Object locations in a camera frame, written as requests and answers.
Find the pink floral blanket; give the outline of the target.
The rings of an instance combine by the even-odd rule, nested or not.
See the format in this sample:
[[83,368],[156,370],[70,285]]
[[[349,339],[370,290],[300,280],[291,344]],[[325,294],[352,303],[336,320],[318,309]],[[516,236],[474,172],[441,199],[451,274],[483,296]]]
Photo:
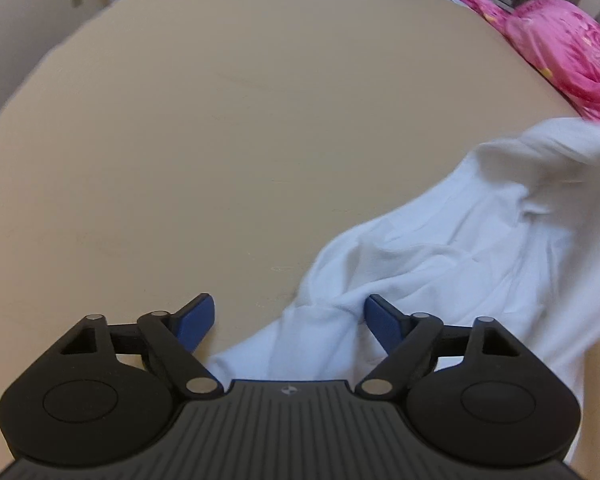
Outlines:
[[514,10],[460,0],[495,28],[584,118],[600,122],[600,23],[566,0],[530,0]]

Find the white long-sleeve shirt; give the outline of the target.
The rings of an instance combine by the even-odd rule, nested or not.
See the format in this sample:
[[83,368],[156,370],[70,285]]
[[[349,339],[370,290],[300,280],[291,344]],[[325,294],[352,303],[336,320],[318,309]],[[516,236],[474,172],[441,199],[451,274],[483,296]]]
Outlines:
[[383,296],[451,325],[496,318],[574,393],[600,340],[600,124],[541,122],[478,145],[409,203],[334,238],[279,318],[208,359],[234,379],[358,382],[384,357]]

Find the beige mattress with striped edge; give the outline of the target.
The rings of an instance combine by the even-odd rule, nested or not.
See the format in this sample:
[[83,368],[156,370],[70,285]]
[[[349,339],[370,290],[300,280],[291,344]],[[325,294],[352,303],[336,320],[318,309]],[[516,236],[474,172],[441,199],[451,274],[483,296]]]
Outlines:
[[450,0],[119,0],[0,113],[0,396],[91,313],[208,292],[230,348],[337,235],[572,115]]

